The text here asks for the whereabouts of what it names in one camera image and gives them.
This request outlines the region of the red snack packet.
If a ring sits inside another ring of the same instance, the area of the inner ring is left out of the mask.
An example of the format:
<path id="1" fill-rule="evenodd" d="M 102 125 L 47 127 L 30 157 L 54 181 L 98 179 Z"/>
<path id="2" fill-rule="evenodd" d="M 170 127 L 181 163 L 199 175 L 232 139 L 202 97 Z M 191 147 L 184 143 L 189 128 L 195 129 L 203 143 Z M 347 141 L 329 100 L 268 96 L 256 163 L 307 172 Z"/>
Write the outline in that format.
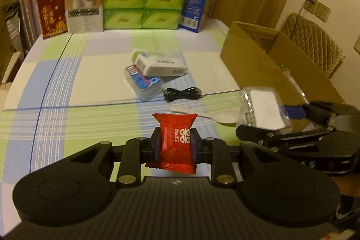
<path id="1" fill-rule="evenodd" d="M 192 159 L 190 129 L 197 114 L 153 113 L 160 124 L 161 142 L 158 159 L 147 163 L 147 168 L 163 169 L 183 174 L 195 174 Z"/>

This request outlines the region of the white plastic spoon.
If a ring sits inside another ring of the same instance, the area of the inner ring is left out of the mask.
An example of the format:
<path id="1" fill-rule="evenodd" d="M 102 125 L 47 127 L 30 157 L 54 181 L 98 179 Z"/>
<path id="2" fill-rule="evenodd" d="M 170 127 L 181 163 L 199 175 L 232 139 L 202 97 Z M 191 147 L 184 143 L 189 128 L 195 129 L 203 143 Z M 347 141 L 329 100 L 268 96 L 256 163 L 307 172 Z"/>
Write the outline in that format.
<path id="1" fill-rule="evenodd" d="M 179 105 L 170 105 L 170 111 L 182 114 L 197 114 L 202 118 L 208 118 L 219 124 L 235 124 L 238 120 L 240 108 L 232 108 L 229 110 L 221 110 L 219 112 L 204 112 Z"/>

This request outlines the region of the clear blue floss box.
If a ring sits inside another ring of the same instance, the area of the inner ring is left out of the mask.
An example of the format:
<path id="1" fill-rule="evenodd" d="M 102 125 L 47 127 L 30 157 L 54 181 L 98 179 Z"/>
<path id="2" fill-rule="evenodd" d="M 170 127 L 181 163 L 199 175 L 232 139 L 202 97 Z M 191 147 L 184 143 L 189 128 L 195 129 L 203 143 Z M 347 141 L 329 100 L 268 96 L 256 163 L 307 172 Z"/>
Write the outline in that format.
<path id="1" fill-rule="evenodd" d="M 158 76 L 145 77 L 134 65 L 126 67 L 124 75 L 141 101 L 148 101 L 162 93 L 163 80 Z"/>

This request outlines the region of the quilted chair back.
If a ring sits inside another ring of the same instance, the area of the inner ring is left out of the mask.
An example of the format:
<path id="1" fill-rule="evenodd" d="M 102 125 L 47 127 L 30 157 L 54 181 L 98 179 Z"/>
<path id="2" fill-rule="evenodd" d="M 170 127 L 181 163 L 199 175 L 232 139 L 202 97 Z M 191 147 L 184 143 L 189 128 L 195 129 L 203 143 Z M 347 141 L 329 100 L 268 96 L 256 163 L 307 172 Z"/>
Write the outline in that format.
<path id="1" fill-rule="evenodd" d="M 290 13 L 280 31 L 297 45 L 329 79 L 344 61 L 344 51 L 327 32 L 298 13 Z"/>

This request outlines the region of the open cardboard box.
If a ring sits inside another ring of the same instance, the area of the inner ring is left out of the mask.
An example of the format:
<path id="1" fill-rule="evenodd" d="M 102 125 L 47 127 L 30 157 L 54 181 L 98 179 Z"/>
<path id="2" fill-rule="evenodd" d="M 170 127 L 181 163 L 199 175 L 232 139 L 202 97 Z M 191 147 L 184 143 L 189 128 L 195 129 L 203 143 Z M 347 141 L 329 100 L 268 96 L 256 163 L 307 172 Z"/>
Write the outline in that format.
<path id="1" fill-rule="evenodd" d="M 280 31 L 233 21 L 220 57 L 240 88 L 274 88 L 285 105 L 345 102 L 325 73 Z"/>

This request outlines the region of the white rectangular medicine box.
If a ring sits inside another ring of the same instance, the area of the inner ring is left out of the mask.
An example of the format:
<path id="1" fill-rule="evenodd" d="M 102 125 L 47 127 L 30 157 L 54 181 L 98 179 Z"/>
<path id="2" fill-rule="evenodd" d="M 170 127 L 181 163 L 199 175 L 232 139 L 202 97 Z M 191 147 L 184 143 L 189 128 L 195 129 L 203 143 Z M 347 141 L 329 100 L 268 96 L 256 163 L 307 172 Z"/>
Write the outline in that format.
<path id="1" fill-rule="evenodd" d="M 161 54 L 134 49 L 133 65 L 146 77 L 181 77 L 188 67 L 176 54 Z"/>

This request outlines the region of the checkered tablecloth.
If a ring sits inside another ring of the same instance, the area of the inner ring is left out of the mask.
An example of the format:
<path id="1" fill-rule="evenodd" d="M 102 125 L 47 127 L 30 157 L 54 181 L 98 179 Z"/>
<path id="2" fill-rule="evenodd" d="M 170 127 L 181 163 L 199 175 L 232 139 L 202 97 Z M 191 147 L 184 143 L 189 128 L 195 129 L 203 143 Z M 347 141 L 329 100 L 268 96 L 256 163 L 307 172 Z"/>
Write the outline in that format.
<path id="1" fill-rule="evenodd" d="M 188 73 L 166 80 L 179 90 L 195 86 L 198 101 L 183 107 L 215 113 L 237 105 L 239 87 L 220 58 L 228 27 L 212 20 L 188 30 L 106 30 L 38 39 L 25 58 L 1 112 L 1 234 L 19 224 L 12 202 L 18 180 L 100 141 L 122 145 L 152 134 L 163 96 L 142 102 L 125 78 L 135 50 L 171 54 Z"/>

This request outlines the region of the white photo product box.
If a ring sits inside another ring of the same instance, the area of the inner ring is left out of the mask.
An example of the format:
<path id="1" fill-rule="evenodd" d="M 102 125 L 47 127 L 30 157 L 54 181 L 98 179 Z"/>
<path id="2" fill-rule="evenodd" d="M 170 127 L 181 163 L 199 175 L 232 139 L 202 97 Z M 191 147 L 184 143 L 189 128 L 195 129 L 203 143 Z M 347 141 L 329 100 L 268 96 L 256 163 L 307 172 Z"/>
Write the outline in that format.
<path id="1" fill-rule="evenodd" d="M 102 32 L 103 0 L 64 0 L 68 32 Z"/>

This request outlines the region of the red gift bag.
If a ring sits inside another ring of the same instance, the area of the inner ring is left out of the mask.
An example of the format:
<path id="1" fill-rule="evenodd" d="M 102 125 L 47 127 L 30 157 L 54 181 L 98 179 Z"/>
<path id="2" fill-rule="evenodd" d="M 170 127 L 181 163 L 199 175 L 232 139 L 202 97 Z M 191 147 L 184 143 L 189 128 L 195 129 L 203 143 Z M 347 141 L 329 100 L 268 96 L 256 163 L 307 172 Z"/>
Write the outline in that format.
<path id="1" fill-rule="evenodd" d="M 64 0 L 36 0 L 44 39 L 68 32 Z"/>

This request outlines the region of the striped shopping bag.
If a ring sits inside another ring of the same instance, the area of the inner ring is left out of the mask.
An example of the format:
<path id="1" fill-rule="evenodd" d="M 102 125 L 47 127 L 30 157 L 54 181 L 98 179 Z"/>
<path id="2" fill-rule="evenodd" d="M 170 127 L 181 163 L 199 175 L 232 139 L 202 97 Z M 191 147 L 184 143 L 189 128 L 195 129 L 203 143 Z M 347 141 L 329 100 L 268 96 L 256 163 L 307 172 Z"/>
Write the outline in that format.
<path id="1" fill-rule="evenodd" d="M 15 52 L 20 52 L 20 57 L 24 59 L 20 3 L 16 1 L 9 5 L 5 5 L 3 11 L 5 17 L 5 24 L 7 26 L 7 30 L 12 42 L 12 47 Z"/>

